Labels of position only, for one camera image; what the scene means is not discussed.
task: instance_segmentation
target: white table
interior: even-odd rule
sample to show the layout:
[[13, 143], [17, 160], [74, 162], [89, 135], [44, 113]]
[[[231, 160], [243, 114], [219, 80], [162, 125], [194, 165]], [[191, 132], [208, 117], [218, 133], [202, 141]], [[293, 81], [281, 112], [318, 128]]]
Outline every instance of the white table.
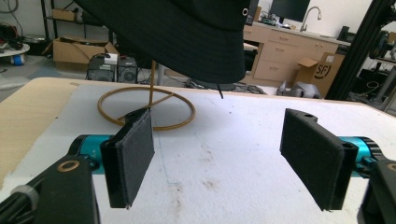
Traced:
[[[1, 103], [2, 173], [32, 149], [0, 198], [62, 157], [76, 136], [115, 133], [120, 127], [102, 119], [95, 105], [103, 92], [125, 86], [40, 78]], [[221, 100], [216, 91], [164, 89], [193, 102], [196, 118], [154, 133], [155, 155], [130, 211], [110, 209], [104, 177], [93, 177], [102, 223], [357, 223], [368, 181], [351, 178], [344, 209], [321, 212], [279, 152], [287, 107], [317, 116], [337, 136], [368, 136], [396, 160], [396, 118], [367, 105], [230, 92]], [[114, 98], [107, 108], [121, 111], [140, 98]], [[165, 107], [171, 116], [182, 105]]]

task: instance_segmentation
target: black bucket hat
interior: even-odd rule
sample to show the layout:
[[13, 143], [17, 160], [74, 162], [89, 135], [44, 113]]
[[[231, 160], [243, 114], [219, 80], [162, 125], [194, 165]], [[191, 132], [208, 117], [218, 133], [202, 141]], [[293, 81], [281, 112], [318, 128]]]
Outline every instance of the black bucket hat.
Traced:
[[233, 83], [245, 76], [250, 0], [76, 0], [132, 47], [187, 77]]

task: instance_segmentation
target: hat brim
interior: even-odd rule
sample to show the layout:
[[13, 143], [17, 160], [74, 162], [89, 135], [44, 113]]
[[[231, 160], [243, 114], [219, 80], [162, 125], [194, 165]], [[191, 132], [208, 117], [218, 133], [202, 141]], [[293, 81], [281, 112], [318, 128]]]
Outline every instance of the hat brim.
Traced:
[[242, 29], [210, 26], [166, 0], [75, 2], [133, 47], [180, 74], [211, 83], [233, 83], [245, 76]]

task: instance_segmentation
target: wooden cabinet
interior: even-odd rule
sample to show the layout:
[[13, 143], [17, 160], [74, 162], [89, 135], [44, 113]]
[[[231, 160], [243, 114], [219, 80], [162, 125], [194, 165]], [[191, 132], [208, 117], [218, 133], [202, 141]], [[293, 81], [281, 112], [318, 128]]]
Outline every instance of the wooden cabinet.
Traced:
[[338, 48], [338, 44], [317, 40], [313, 38], [303, 38], [300, 42], [299, 50], [295, 59], [300, 60], [302, 57], [308, 57], [319, 61], [325, 52], [334, 53]]
[[324, 52], [335, 53], [339, 41], [326, 41], [306, 33], [284, 30], [273, 26], [253, 23], [245, 26], [244, 38], [260, 43], [251, 74], [242, 81], [258, 85], [289, 86], [297, 76], [303, 57], [320, 60]]

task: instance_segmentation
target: hat stand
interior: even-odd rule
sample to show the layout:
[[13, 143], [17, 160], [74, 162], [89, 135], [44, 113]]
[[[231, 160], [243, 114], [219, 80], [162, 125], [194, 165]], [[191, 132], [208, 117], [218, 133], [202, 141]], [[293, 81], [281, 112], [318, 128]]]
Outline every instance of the hat stand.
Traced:
[[[155, 75], [155, 61], [152, 61], [151, 63], [151, 78], [150, 78], [150, 87], [126, 87], [126, 88], [120, 88], [120, 89], [116, 89], [114, 91], [108, 91], [105, 94], [103, 94], [97, 103], [97, 108], [99, 110], [99, 113], [108, 121], [115, 123], [117, 125], [123, 126], [125, 125], [125, 117], [122, 116], [120, 118], [114, 119], [112, 117], [110, 117], [105, 110], [102, 107], [103, 101], [111, 95], [117, 94], [119, 92], [124, 92], [124, 91], [149, 91], [149, 99], [148, 99], [148, 104], [143, 106], [142, 108], [149, 108], [149, 107], [154, 107], [156, 104], [159, 104], [160, 102], [163, 102], [171, 97], [176, 97], [177, 99], [181, 100], [182, 102], [184, 102], [186, 105], [189, 106], [190, 110], [191, 110], [191, 114], [190, 116], [184, 120], [183, 122], [180, 122], [178, 124], [173, 124], [173, 125], [169, 125], [169, 126], [159, 126], [159, 127], [153, 127], [154, 131], [167, 131], [167, 130], [173, 130], [173, 129], [177, 129], [180, 127], [183, 127], [185, 125], [187, 125], [188, 123], [190, 123], [194, 117], [195, 117], [195, 107], [194, 105], [187, 100], [186, 98], [184, 98], [183, 96], [176, 94], [174, 92], [171, 91], [166, 91], [166, 90], [162, 90], [162, 89], [157, 89], [154, 88], [154, 75]], [[166, 96], [164, 96], [163, 98], [153, 102], [152, 98], [154, 95], [154, 92], [161, 92], [161, 93], [165, 93], [167, 94]]]

